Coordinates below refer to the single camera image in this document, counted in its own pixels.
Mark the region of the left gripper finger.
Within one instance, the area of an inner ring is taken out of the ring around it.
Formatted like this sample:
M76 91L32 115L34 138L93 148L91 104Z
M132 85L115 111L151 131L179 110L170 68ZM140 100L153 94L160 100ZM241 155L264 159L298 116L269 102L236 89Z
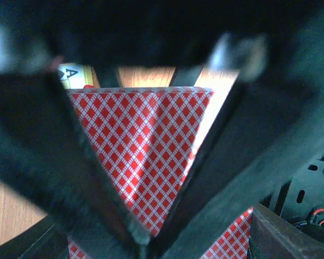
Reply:
M55 56L239 69L156 238L102 169ZM0 1L0 180L91 256L199 257L324 151L324 1Z

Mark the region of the red playing card deck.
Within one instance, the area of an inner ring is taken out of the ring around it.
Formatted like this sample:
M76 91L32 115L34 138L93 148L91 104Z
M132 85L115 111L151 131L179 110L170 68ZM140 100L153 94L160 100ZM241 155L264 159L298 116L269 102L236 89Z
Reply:
M100 163L156 236L230 87L69 91Z

